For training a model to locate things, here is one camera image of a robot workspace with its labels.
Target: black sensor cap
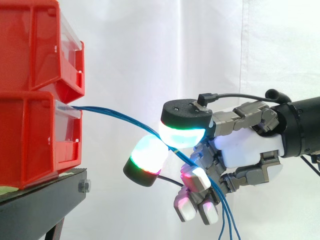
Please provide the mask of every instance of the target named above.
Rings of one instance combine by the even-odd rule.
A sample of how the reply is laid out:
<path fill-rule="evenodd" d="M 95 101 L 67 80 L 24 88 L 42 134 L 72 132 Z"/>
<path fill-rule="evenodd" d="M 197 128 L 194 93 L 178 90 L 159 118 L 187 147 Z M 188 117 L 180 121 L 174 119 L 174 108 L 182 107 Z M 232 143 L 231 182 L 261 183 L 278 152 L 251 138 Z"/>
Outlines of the black sensor cap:
<path fill-rule="evenodd" d="M 195 105 L 195 99 L 180 99 L 168 101 L 163 105 L 161 122 L 167 127 L 189 130 L 207 129 L 212 111 L 201 111 Z"/>

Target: green light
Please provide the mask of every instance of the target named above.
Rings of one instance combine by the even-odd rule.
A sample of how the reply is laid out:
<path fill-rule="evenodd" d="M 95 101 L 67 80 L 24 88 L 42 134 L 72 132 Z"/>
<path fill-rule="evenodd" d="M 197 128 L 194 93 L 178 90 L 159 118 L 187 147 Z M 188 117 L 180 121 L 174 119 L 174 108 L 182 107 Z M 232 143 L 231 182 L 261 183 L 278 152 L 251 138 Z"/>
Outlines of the green light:
<path fill-rule="evenodd" d="M 201 129 L 175 129 L 160 122 L 159 135 L 162 141 L 170 147 L 177 149 L 192 148 L 204 137 L 206 130 Z"/>
<path fill-rule="evenodd" d="M 168 147 L 156 136 L 144 136 L 131 154 L 134 164 L 152 174 L 157 174 L 168 157 Z"/>

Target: black cable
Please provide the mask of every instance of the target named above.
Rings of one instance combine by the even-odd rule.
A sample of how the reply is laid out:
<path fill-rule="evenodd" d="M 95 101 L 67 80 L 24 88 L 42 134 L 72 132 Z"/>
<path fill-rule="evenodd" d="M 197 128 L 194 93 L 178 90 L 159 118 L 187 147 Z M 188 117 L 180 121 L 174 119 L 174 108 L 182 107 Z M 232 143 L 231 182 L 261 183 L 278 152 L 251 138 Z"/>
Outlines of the black cable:
<path fill-rule="evenodd" d="M 301 158 L 320 177 L 320 171 L 318 171 L 304 156 L 301 156 Z"/>
<path fill-rule="evenodd" d="M 276 103 L 276 104 L 291 103 L 291 99 L 287 95 L 275 89 L 269 89 L 265 93 L 265 97 L 253 96 L 253 95 L 242 94 L 242 93 L 226 93 L 226 94 L 203 93 L 203 94 L 199 94 L 197 103 L 203 107 L 206 107 L 207 104 L 213 103 L 223 98 L 245 98 L 245 99 L 253 99 L 261 102 L 269 102 L 269 103 Z"/>
<path fill-rule="evenodd" d="M 219 99 L 223 99 L 223 98 L 244 98 L 244 99 L 253 99 L 253 100 L 262 101 L 262 102 L 277 103 L 277 100 L 274 100 L 274 99 L 271 99 L 271 98 L 264 98 L 264 97 L 241 94 L 241 93 L 219 94 L 218 98 Z"/>
<path fill-rule="evenodd" d="M 158 179 L 162 179 L 162 180 L 168 181 L 168 182 L 170 182 L 172 184 L 178 185 L 179 187 L 183 187 L 184 186 L 182 183 L 180 183 L 180 182 L 178 182 L 176 180 L 173 180 L 173 179 L 171 179 L 169 177 L 166 177 L 166 176 L 159 175 Z"/>

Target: black connector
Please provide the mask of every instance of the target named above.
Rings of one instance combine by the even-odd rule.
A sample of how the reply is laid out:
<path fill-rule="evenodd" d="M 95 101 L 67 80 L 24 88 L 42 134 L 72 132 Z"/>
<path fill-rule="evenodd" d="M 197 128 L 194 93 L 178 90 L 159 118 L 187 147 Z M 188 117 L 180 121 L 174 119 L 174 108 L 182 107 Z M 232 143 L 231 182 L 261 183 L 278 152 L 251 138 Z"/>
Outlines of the black connector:
<path fill-rule="evenodd" d="M 203 93 L 199 94 L 198 100 L 196 101 L 199 105 L 206 107 L 209 103 L 213 103 L 219 99 L 219 94 L 217 93 Z"/>
<path fill-rule="evenodd" d="M 265 97 L 267 99 L 274 100 L 274 102 L 277 104 L 287 104 L 292 102 L 290 97 L 275 89 L 269 89 L 268 91 L 266 91 Z"/>

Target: wire bundle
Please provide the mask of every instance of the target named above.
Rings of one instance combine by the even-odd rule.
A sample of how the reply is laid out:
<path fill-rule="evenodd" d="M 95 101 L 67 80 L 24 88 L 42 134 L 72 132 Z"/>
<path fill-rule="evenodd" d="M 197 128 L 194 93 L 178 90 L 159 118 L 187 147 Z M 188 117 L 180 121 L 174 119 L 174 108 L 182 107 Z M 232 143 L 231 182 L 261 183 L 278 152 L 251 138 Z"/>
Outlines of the wire bundle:
<path fill-rule="evenodd" d="M 159 134 L 153 130 L 151 127 L 145 125 L 144 123 L 132 118 L 132 117 L 129 117 L 125 114 L 122 114 L 118 111 L 115 111 L 115 110 L 112 110 L 112 109 L 109 109 L 109 108 L 104 108 L 104 107 L 98 107 L 98 106 L 72 106 L 73 108 L 75 109 L 78 109 L 78 110 L 84 110 L 84 111 L 89 111 L 89 112 L 94 112 L 94 113 L 98 113 L 98 114 L 103 114 L 103 115 L 108 115 L 108 116 L 111 116 L 111 117 L 114 117 L 114 118 L 117 118 L 117 119 L 120 119 L 120 120 L 123 120 L 123 121 L 126 121 L 128 123 L 131 123 L 133 125 L 136 125 L 144 130 L 146 130 L 147 132 L 149 132 L 150 134 L 153 134 L 155 136 L 157 136 L 159 139 L 160 136 Z M 168 146 L 169 149 L 171 151 L 173 151 L 182 161 L 184 161 L 185 163 L 187 163 L 188 165 L 190 166 L 196 166 L 198 167 L 198 165 L 196 163 L 194 163 L 193 161 L 191 161 L 186 155 L 184 155 L 181 151 L 179 151 L 178 149 L 174 148 L 174 147 L 171 147 L 171 146 Z M 232 221 L 232 224 L 233 224 L 233 227 L 234 227 L 234 230 L 236 232 L 236 235 L 237 235 L 237 238 L 239 240 L 241 240 L 240 238 L 240 235 L 239 235 L 239 232 L 238 232 L 238 229 L 236 227 L 236 223 L 235 223 L 235 220 L 234 220 L 234 217 L 233 217 L 233 214 L 231 212 L 231 209 L 229 207 L 229 204 L 227 202 L 227 199 L 224 195 L 224 193 L 221 191 L 221 189 L 218 187 L 218 185 L 208 176 L 210 182 L 211 182 L 211 185 L 213 187 L 213 189 L 215 190 L 215 192 L 217 193 L 217 195 L 219 196 L 220 198 L 220 201 L 221 201 L 221 204 L 222 204 L 222 229 L 221 229 L 221 233 L 219 235 L 219 240 L 221 239 L 222 237 L 222 234 L 225 230 L 225 215 L 227 217 L 227 221 L 228 221 L 228 225 L 229 225 L 229 235 L 230 235 L 230 240 L 233 239 L 232 237 L 232 225 L 231 225 L 231 221 Z"/>

